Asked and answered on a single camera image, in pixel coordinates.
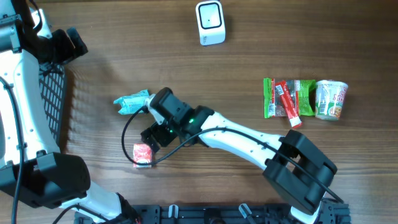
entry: paper cup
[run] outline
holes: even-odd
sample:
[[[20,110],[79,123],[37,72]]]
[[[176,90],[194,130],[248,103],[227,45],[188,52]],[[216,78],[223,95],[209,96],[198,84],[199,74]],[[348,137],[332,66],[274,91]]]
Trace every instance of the paper cup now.
[[[317,97],[315,98],[315,117],[337,121],[343,109],[344,97],[348,85],[333,80],[317,82]]]

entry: cable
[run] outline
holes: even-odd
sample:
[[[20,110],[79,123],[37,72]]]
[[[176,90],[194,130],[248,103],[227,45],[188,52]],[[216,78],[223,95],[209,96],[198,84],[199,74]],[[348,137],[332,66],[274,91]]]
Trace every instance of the cable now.
[[[260,145],[262,145],[265,148],[270,149],[272,152],[276,153],[278,156],[282,157],[283,159],[285,159],[286,161],[288,161],[289,163],[293,164],[295,167],[297,167],[301,172],[303,172],[305,175],[307,175],[310,179],[312,179],[314,182],[316,182],[323,190],[325,190],[326,192],[328,192],[333,198],[335,198],[337,201],[339,201],[340,203],[344,203],[343,199],[341,199],[339,196],[337,196],[337,194],[335,194],[333,191],[331,191],[327,186],[325,186],[325,184],[323,184],[320,180],[318,180],[317,178],[315,178],[312,174],[310,174],[308,171],[306,171],[303,167],[301,167],[300,165],[298,165],[293,159],[283,155],[282,153],[280,153],[277,149],[271,147],[270,145],[268,145],[266,142],[262,142],[258,139],[256,139],[253,136],[250,136],[246,133],[243,133],[241,131],[237,131],[234,129],[229,129],[229,128],[209,128],[203,131],[200,131],[199,133],[194,134],[193,136],[189,137],[188,139],[186,139],[184,142],[182,142],[179,146],[177,146],[175,149],[173,149],[173,151],[169,152],[166,156],[160,158],[157,161],[154,162],[148,162],[148,163],[141,163],[141,162],[136,162],[133,159],[130,158],[130,156],[127,154],[126,149],[124,147],[124,135],[126,133],[127,127],[129,126],[130,122],[134,119],[134,117],[141,111],[144,110],[144,108],[146,108],[146,106],[141,107],[138,111],[136,111],[129,119],[129,121],[126,123],[123,132],[122,132],[122,150],[124,152],[124,155],[126,155],[126,157],[134,164],[137,164],[139,166],[153,166],[156,165],[160,162],[162,162],[163,160],[169,158],[171,155],[173,155],[175,152],[177,152],[179,149],[181,149],[182,147],[184,147],[184,145],[186,143],[188,143],[190,140],[196,138],[197,136],[201,135],[201,134],[205,134],[208,133],[210,131],[229,131],[232,133],[236,133],[239,134],[241,136],[244,136]]]
[[[16,125],[16,129],[17,129],[18,148],[19,148],[19,171],[18,171],[17,184],[15,187],[14,201],[12,203],[12,215],[11,215],[11,223],[16,224],[17,223],[18,199],[19,199],[19,192],[21,189],[22,174],[23,174],[23,168],[24,168],[25,144],[24,144],[24,136],[23,136],[23,132],[22,132],[22,128],[21,128],[21,118],[19,116],[18,104],[16,103],[17,101],[15,99],[14,92],[11,90],[12,86],[10,86],[10,84],[8,84],[8,82],[5,79],[3,79],[3,77],[0,77],[0,82],[3,84],[4,89],[7,90],[8,96],[10,97],[12,110],[14,112],[15,125]]]
[[[29,2],[32,3],[32,5],[36,8],[37,13],[39,15],[39,23],[37,24],[37,26],[35,28],[33,28],[33,30],[37,34],[43,27],[42,14],[40,13],[40,9],[34,0],[29,0]]]
[[[87,209],[85,207],[82,207],[79,204],[77,204],[77,205],[71,205],[71,206],[67,207],[66,209],[64,209],[59,214],[59,216],[54,220],[54,222],[52,224],[57,224],[60,221],[60,219],[63,217],[63,215],[66,214],[67,211],[69,211],[69,210],[71,210],[73,208],[77,208],[78,210],[83,210],[83,211],[89,213],[90,215],[94,215],[94,216],[96,216],[96,217],[98,217],[98,218],[100,218],[102,220],[105,220],[104,223],[108,223],[109,222],[109,220],[107,218],[105,218],[104,216],[102,216],[101,214],[95,213],[95,212],[93,212],[93,211],[91,211],[91,210],[89,210],[89,209]]]

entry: red snack stick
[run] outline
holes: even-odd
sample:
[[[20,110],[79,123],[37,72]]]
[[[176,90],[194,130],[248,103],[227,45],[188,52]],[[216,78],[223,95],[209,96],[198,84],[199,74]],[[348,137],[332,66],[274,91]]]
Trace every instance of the red snack stick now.
[[[140,163],[150,163],[152,162],[152,150],[147,144],[134,144],[132,154],[134,155],[133,159],[136,162]],[[140,166],[134,164],[136,168],[148,168],[150,166]]]
[[[289,118],[290,124],[292,125],[293,128],[298,128],[302,125],[302,122],[299,118],[299,114],[297,113],[293,99],[290,96],[289,88],[287,88],[286,81],[282,80],[281,82],[275,83],[275,88],[277,93],[280,96],[280,99],[282,100],[287,117]]]

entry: wooden table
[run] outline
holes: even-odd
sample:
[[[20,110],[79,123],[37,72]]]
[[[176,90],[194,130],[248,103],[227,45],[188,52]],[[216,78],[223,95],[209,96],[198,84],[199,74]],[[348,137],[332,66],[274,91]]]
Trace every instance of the wooden table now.
[[[302,117],[300,131],[338,166],[331,189],[349,203],[353,223],[396,223],[398,3],[225,0],[226,41],[202,47],[197,2],[39,2],[53,30],[75,26],[90,51],[67,65],[63,151],[81,156],[92,180],[133,204],[280,202],[261,170],[222,150],[195,146],[155,169],[133,169],[120,143],[129,116],[113,100],[168,86],[193,107],[285,134],[286,119],[264,119],[262,79],[339,80],[349,85],[341,119]],[[152,122],[134,120],[130,151]],[[0,223],[10,223],[12,198],[0,198]],[[20,204],[18,219],[51,223],[59,213]],[[68,212],[61,223],[72,220]]]

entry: mesh bin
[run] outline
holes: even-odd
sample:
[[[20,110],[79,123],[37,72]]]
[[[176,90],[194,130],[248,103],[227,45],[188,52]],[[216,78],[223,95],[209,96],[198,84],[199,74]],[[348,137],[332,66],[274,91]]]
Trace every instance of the mesh bin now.
[[[44,72],[40,72],[39,87],[49,128],[59,146],[62,110],[67,90],[67,76],[63,66],[57,65],[55,70],[57,72],[51,72],[46,76],[43,76]]]

